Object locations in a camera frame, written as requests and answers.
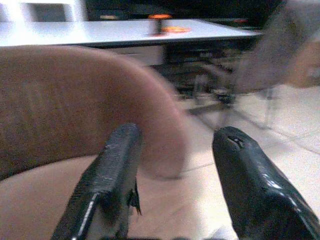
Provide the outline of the orange-topped black stand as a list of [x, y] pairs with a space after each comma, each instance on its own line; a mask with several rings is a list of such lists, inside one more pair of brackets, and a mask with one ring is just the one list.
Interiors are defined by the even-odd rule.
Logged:
[[160, 36], [162, 34], [163, 21], [171, 18], [172, 16], [166, 13], [150, 14], [148, 16], [148, 19], [153, 20], [154, 23], [154, 30], [152, 35]]

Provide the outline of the orange round object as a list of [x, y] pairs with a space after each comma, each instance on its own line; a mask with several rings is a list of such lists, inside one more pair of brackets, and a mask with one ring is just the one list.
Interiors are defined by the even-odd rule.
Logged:
[[180, 26], [166, 26], [166, 27], [162, 27], [161, 31], [164, 33], [179, 34], [179, 33], [188, 33], [191, 31], [191, 29], [188, 27], [180, 27]]

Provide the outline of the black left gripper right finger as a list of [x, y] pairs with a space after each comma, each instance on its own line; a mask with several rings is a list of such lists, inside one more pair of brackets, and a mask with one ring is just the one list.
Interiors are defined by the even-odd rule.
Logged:
[[212, 151], [239, 240], [320, 240], [318, 217], [253, 138], [222, 127]]

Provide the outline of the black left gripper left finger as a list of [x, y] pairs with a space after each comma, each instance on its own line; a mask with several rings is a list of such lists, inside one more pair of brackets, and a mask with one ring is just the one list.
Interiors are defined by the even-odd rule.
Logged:
[[50, 240], [123, 240], [130, 208], [139, 212], [137, 168], [142, 133], [120, 125], [81, 175]]

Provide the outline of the white low table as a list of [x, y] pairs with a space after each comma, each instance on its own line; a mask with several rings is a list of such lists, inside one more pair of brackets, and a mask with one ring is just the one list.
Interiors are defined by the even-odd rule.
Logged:
[[28, 45], [77, 45], [130, 48], [216, 40], [251, 39], [259, 32], [197, 19], [172, 19], [168, 26], [189, 28], [185, 33], [152, 34], [148, 19], [75, 22], [0, 22], [0, 48]]

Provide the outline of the grey chair with metal legs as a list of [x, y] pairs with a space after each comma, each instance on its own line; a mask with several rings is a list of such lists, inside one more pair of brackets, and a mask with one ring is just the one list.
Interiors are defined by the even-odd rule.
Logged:
[[320, 85], [320, 0], [285, 0], [271, 16], [261, 39], [233, 73], [216, 65], [205, 72], [220, 78], [223, 103], [231, 108], [240, 94]]

